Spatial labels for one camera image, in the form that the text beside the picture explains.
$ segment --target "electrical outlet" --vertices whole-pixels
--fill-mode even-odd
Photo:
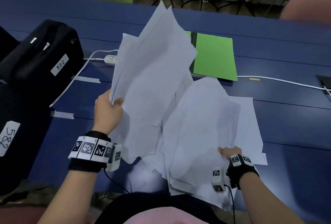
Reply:
[[[105,63],[108,64],[108,65],[115,65],[116,64],[116,59],[117,59],[117,56],[107,55],[105,57]]]

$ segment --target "person's right arm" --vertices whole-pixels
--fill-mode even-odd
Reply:
[[[218,148],[228,160],[242,154],[241,149]],[[239,180],[246,209],[252,224],[304,224],[304,222],[280,201],[253,172],[245,173]]]

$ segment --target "pink shirt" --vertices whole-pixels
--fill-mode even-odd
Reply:
[[[158,207],[138,213],[124,224],[208,224],[175,207]]]

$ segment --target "forearm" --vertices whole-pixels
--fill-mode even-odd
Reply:
[[[38,224],[83,224],[97,173],[69,171]]]
[[[252,224],[304,224],[255,173],[245,173],[239,184]]]

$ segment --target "green paper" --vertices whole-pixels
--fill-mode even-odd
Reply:
[[[196,49],[194,74],[238,80],[232,38],[198,33]]]

